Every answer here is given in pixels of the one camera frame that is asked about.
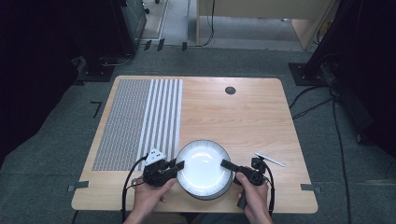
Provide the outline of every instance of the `grid pattern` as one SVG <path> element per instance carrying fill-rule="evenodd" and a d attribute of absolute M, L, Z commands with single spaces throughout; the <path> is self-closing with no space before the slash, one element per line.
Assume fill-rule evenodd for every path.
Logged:
<path fill-rule="evenodd" d="M 178 150 L 182 79 L 121 79 L 92 169 L 128 171 L 152 148 Z M 143 162 L 136 170 L 144 169 Z"/>

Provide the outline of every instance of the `table top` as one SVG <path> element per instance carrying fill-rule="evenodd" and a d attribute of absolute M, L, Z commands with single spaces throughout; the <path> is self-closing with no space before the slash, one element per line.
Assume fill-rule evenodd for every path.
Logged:
<path fill-rule="evenodd" d="M 302 184 L 310 185 L 311 181 L 280 80 L 242 77 L 117 77 L 79 180 L 89 181 L 90 185 L 76 189 L 72 202 L 74 209 L 121 209 L 121 191 L 129 172 L 94 171 L 92 167 L 114 97 L 120 81 L 124 79 L 182 79 L 178 150 L 194 140 L 211 140 L 228 152 L 234 164 L 243 166 L 250 166 L 254 152 L 265 154 L 286 164 L 286 167 L 281 167 L 267 162 L 276 187 L 274 212 L 317 212 L 314 191 L 301 188 Z M 227 87 L 234 87 L 236 93 L 227 94 Z M 135 171 L 131 179 L 141 175 L 141 171 Z M 236 194 L 241 190 L 242 187 L 232 184 L 221 197 L 201 201 L 191 197 L 176 183 L 165 194 L 167 203 L 159 203 L 155 210 L 240 213 L 242 210 L 236 206 Z M 130 189 L 127 210 L 132 209 L 133 203 L 134 191 Z"/>

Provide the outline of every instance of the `gray carpet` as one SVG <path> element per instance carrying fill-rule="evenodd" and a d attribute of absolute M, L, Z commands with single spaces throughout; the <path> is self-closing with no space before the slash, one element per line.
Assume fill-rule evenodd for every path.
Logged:
<path fill-rule="evenodd" d="M 197 49 L 154 46 L 140 49 L 119 75 L 277 77 L 288 102 L 305 87 L 296 87 L 288 63 L 304 63 L 307 51 L 253 49 Z M 0 223 L 71 223 L 73 193 L 67 186 L 79 180 L 112 81 L 73 86 L 49 115 L 37 135 L 6 158 L 0 172 Z M 313 90 L 291 110 L 295 115 L 329 98 L 326 88 Z M 396 223 L 396 162 L 376 146 L 355 141 L 354 127 L 336 104 L 346 161 L 352 223 Z M 294 121 L 308 173 L 317 193 L 318 211 L 312 215 L 274 214 L 275 223 L 347 223 L 347 197 L 341 152 L 332 104 L 320 106 Z M 120 223 L 120 212 L 80 211 L 76 223 Z"/>

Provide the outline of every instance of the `white floor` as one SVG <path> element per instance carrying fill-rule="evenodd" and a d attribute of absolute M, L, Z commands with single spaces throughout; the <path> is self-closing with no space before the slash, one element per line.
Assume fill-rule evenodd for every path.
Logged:
<path fill-rule="evenodd" d="M 200 18 L 201 45 L 210 36 L 210 20 L 210 17 Z M 165 45 L 181 46 L 187 42 L 189 46 L 196 46 L 195 27 L 196 0 L 191 1 L 190 11 L 188 0 L 168 0 L 159 39 L 165 38 Z M 206 48 L 303 51 L 290 21 L 259 18 L 215 17 L 214 39 Z M 315 49 L 316 45 L 312 44 L 308 50 Z"/>

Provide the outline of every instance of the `person's right hand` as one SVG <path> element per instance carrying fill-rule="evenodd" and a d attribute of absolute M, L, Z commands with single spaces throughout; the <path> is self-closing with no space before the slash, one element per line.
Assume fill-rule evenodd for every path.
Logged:
<path fill-rule="evenodd" d="M 247 206 L 244 213 L 250 224 L 267 224 L 273 223 L 267 207 L 268 185 L 264 183 L 261 186 L 252 185 L 242 173 L 236 173 L 236 178 L 241 182 L 245 189 L 247 197 Z"/>

